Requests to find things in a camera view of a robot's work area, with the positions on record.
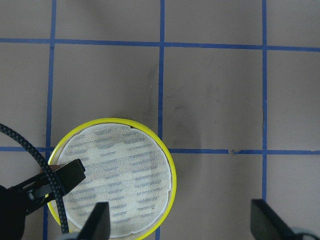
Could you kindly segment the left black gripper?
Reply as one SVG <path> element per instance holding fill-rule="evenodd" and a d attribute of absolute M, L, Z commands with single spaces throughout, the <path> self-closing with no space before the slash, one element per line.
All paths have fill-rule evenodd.
<path fill-rule="evenodd" d="M 64 163 L 63 172 L 54 173 L 62 196 L 67 195 L 85 178 L 80 159 Z M 54 200 L 49 180 L 39 173 L 10 188 L 0 187 L 0 238 L 20 240 L 25 231 L 26 216 Z"/>

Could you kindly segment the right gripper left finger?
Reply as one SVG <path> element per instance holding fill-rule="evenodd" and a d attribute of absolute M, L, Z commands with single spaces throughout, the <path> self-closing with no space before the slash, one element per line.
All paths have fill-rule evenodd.
<path fill-rule="evenodd" d="M 59 240 L 109 240 L 111 236 L 110 206 L 98 202 L 80 232 L 64 233 Z"/>

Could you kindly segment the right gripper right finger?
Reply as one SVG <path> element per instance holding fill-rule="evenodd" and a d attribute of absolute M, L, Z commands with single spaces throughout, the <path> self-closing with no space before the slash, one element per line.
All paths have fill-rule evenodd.
<path fill-rule="evenodd" d="M 263 199 L 250 202 L 250 232 L 255 240 L 320 239 L 313 233 L 295 233 Z"/>

